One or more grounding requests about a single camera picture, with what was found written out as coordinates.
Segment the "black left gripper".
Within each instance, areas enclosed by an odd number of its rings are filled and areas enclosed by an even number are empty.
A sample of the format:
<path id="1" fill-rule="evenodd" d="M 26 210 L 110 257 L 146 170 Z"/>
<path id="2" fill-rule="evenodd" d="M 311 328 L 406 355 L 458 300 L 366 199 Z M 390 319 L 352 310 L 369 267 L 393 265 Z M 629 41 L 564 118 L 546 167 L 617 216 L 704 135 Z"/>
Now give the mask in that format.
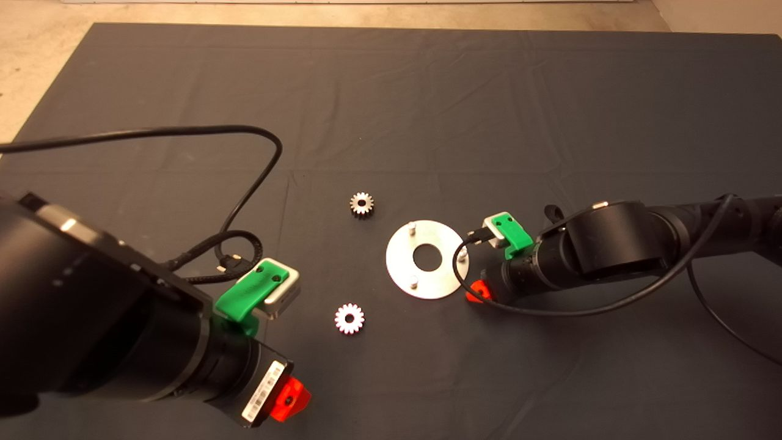
<path id="1" fill-rule="evenodd" d="M 300 413 L 311 399 L 294 363 L 244 334 L 213 334 L 205 350 L 205 403 L 243 428 L 258 428 Z"/>

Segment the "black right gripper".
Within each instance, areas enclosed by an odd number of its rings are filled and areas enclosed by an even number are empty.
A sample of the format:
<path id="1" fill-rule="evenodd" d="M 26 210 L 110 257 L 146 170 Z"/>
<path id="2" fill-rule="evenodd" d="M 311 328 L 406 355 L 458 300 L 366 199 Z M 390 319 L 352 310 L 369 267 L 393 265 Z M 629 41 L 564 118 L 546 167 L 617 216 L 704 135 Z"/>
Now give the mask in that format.
<path id="1" fill-rule="evenodd" d="M 483 270 L 466 292 L 470 303 L 520 303 L 523 298 L 578 286 L 578 264 L 567 241 L 542 241 Z"/>

